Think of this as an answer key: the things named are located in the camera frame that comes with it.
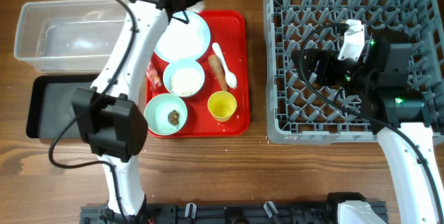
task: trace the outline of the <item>plastic crate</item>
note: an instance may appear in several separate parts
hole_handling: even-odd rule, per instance
[[[409,85],[425,95],[431,109],[434,141],[444,141],[443,25],[436,0],[264,0],[267,47],[266,110],[268,138],[281,144],[331,144],[376,141],[369,122],[316,98],[299,79],[290,55],[317,26],[360,19],[368,32],[388,27],[408,34],[414,43]],[[333,29],[325,29],[307,48],[339,50]],[[317,87],[332,100],[339,87]],[[357,96],[338,101],[359,110]]]

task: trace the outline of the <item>spoon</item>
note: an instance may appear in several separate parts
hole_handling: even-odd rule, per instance
[[[221,46],[218,43],[213,43],[212,45],[214,53],[219,57],[222,63],[222,67],[225,70],[225,81],[230,88],[234,89],[237,87],[237,79],[236,75],[234,75],[227,67],[227,63],[225,62],[225,58],[223,57]]]

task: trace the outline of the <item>red food item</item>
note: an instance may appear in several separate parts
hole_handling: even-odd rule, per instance
[[[149,81],[151,89],[157,90],[161,88],[162,80],[160,80],[159,73],[152,62],[150,62],[146,68],[146,78]]]

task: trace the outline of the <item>bowl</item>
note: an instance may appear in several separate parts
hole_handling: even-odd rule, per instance
[[[173,110],[179,113],[179,124],[176,126],[168,122],[168,114]],[[160,94],[148,102],[144,116],[148,122],[148,129],[153,133],[157,135],[172,135],[185,125],[188,109],[180,97],[173,94]]]
[[[194,60],[180,60],[166,67],[163,82],[170,93],[187,98],[194,96],[202,88],[205,72]]]
[[[208,99],[208,110],[220,122],[230,120],[237,108],[236,98],[230,92],[215,92]]]

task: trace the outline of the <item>wooden surface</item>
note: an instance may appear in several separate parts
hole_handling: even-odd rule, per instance
[[[100,166],[57,169],[49,143],[25,135],[34,69],[13,57],[15,28],[28,1],[0,0],[0,222],[77,223],[80,207],[105,203]],[[444,8],[443,0],[438,0]],[[284,146],[266,138],[266,47],[262,0],[207,0],[208,9],[238,10],[246,19],[251,90],[249,130],[229,139],[148,138],[140,173],[149,203],[289,203],[320,200],[333,191],[358,191],[385,200],[390,222],[399,223],[388,164],[377,144]],[[81,142],[61,143],[56,159],[94,160]],[[444,146],[436,147],[444,174]]]

